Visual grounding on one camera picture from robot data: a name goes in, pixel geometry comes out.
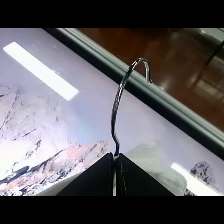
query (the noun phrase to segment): hanger hook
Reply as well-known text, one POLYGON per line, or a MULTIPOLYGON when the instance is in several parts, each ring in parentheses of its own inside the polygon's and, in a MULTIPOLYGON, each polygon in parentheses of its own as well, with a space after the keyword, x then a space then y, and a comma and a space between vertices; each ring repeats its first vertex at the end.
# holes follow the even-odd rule
POLYGON ((118 91, 117 91, 115 100, 114 100, 114 105, 113 105, 112 115, 111 115, 111 134, 112 134, 112 138, 114 139, 114 142, 116 144, 116 151, 114 153, 114 156, 118 156, 119 149, 120 149, 120 143, 119 143, 119 140, 118 140, 118 138, 116 136, 116 133, 115 133, 115 123, 116 123, 117 110, 118 110, 119 103, 120 103, 120 100, 121 100, 121 95, 123 93, 124 87, 125 87, 125 85, 126 85, 126 83, 128 81, 129 76, 131 75, 131 73, 134 71, 135 67, 140 62, 143 62, 144 65, 145 65, 145 69, 146 69, 146 81, 148 83, 149 82, 152 83, 152 80, 150 79, 150 68, 149 68, 148 60, 146 60, 144 58, 138 58, 138 59, 136 59, 131 64, 131 66, 128 68, 128 70, 126 72, 126 75, 123 77, 123 79, 122 79, 122 81, 121 81, 121 83, 119 85, 119 88, 118 88, 118 91))

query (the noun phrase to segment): screen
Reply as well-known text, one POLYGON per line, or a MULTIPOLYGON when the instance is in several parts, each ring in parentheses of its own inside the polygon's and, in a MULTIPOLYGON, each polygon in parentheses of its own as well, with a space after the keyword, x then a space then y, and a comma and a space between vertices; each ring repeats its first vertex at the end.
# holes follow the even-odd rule
MULTIPOLYGON (((115 151, 118 84, 42 29, 0 29, 0 195, 35 195, 115 151)), ((222 195, 223 161, 124 91, 120 152, 156 144, 185 195, 222 195)))

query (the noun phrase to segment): brown floor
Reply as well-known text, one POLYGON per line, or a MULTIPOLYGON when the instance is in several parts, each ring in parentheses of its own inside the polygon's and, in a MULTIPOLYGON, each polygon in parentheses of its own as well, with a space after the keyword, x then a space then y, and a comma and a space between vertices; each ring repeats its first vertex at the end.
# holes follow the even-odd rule
POLYGON ((214 44, 183 29, 79 30, 128 65, 147 58, 156 85, 224 131, 224 60, 219 55, 204 68, 214 44))

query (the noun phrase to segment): metal hook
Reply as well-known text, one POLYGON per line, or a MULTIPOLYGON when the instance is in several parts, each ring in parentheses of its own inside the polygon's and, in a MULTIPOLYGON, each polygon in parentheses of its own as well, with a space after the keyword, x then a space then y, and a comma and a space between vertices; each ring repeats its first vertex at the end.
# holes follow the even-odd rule
POLYGON ((126 83, 128 81, 129 76, 131 75, 131 73, 134 71, 135 67, 140 62, 143 62, 144 65, 145 65, 147 82, 148 83, 149 82, 152 83, 152 80, 150 79, 150 69, 149 69, 148 61, 146 59, 144 59, 144 58, 138 58, 128 68, 128 70, 126 72, 126 75, 123 77, 123 79, 122 79, 122 81, 121 81, 121 83, 119 85, 119 88, 118 88, 118 91, 117 91, 117 94, 116 94, 116 97, 115 97, 115 100, 114 100, 114 105, 113 105, 112 115, 111 115, 111 134, 112 134, 112 137, 113 137, 114 142, 116 144, 116 151, 114 153, 114 156, 118 156, 119 149, 120 149, 120 143, 119 143, 119 140, 118 140, 118 138, 116 136, 116 133, 115 133, 115 123, 116 123, 117 110, 118 110, 118 107, 119 107, 121 95, 123 93, 124 87, 125 87, 125 85, 126 85, 126 83))

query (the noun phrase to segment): black border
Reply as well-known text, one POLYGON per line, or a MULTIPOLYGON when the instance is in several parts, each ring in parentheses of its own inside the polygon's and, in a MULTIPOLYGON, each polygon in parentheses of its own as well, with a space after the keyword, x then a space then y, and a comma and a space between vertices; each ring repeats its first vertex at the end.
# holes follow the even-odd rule
MULTIPOLYGON (((76 54, 81 56, 84 60, 88 61, 98 70, 100 70, 102 73, 107 75, 113 81, 115 81, 116 83, 120 83, 122 76, 119 73, 114 71, 112 68, 104 64, 99 59, 93 57, 93 55, 91 55, 89 52, 87 52, 77 43, 75 43, 74 41, 72 41, 71 39, 63 35, 60 31, 54 28, 43 28, 43 29, 46 32, 48 32, 50 35, 55 37, 57 40, 59 40, 61 43, 63 43, 65 46, 70 48, 72 51, 74 51, 76 54)), ((187 135, 192 137, 194 140, 199 142, 201 145, 206 147, 209 151, 211 151, 216 156, 224 160, 223 147, 221 147, 219 144, 214 142, 212 139, 208 138, 204 133, 200 132, 199 130, 191 126, 187 121, 175 115, 172 111, 170 111, 160 102, 156 101, 155 99, 150 97, 150 95, 146 94, 143 90, 141 90, 140 88, 137 88, 135 85, 131 84, 130 82, 127 83, 125 89, 129 91, 131 94, 133 94, 135 97, 137 97, 139 100, 144 102, 146 105, 148 105, 150 108, 152 108, 154 111, 159 113, 161 116, 166 118, 169 122, 174 124, 180 130, 182 130, 187 135)))

